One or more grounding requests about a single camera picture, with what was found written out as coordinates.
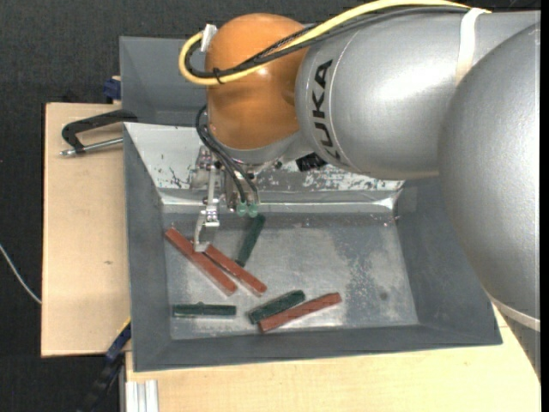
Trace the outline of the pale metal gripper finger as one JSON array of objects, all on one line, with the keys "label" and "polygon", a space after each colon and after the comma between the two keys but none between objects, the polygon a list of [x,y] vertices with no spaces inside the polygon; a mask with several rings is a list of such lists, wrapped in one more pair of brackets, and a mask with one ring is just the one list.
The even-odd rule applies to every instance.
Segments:
[{"label": "pale metal gripper finger", "polygon": [[194,232],[194,250],[205,252],[213,244],[220,227],[219,211],[215,207],[207,207],[200,211]]}]

